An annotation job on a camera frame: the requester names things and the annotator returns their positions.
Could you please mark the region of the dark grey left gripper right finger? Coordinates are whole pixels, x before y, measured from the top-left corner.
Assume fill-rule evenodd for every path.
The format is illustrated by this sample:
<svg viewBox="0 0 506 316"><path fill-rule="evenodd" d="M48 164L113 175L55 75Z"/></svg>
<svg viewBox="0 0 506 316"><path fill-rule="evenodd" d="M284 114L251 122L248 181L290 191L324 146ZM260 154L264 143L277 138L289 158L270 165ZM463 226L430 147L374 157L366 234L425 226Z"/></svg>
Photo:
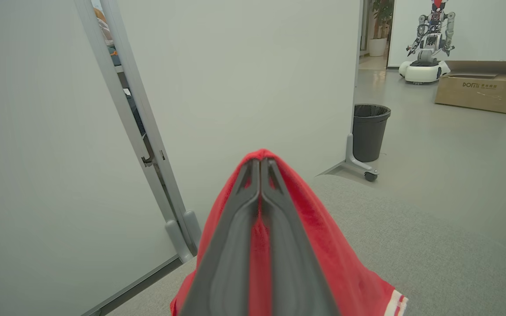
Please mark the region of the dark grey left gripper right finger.
<svg viewBox="0 0 506 316"><path fill-rule="evenodd" d="M270 230L272 314L337 316L339 308L273 159L261 161L261 202Z"/></svg>

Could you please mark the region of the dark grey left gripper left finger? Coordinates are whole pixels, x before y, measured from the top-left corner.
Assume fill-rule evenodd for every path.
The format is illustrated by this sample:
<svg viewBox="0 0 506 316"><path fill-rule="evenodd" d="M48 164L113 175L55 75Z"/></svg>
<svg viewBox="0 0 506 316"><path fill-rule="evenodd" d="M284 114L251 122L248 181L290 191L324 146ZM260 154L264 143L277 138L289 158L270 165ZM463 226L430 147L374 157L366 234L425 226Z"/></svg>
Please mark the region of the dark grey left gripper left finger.
<svg viewBox="0 0 506 316"><path fill-rule="evenodd" d="M216 230L197 267L181 316L249 313L251 230L260 196L260 162L241 166Z"/></svg>

